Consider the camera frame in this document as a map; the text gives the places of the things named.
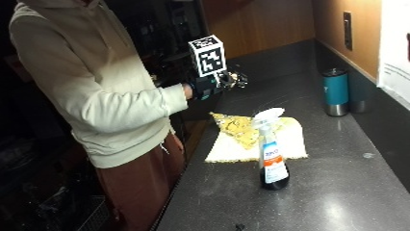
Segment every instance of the granite countertop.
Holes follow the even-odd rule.
[[[157,231],[408,230],[410,195],[351,115],[330,117],[315,70],[250,79],[226,92],[215,113],[252,116],[284,108],[303,128],[308,159],[287,160],[290,183],[259,187],[256,162],[203,162],[218,136],[202,136]]]

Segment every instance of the teal tumbler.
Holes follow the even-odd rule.
[[[323,73],[324,112],[330,116],[343,116],[348,112],[347,71],[330,69]]]

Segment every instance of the bottle label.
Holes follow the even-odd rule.
[[[262,148],[264,183],[270,184],[288,177],[288,173],[286,170],[282,155],[279,153],[278,144],[272,141],[270,143],[266,143]]]

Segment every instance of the hoodie drawstring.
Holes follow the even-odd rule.
[[[166,148],[163,147],[163,141],[162,141],[158,145],[159,145],[161,149],[162,149],[162,150],[167,153],[167,155],[169,155],[169,152],[167,152]]]

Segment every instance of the white spray nozzle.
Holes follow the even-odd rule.
[[[274,123],[279,119],[283,112],[283,108],[271,108],[255,114],[252,119],[252,128],[258,129],[267,124]]]

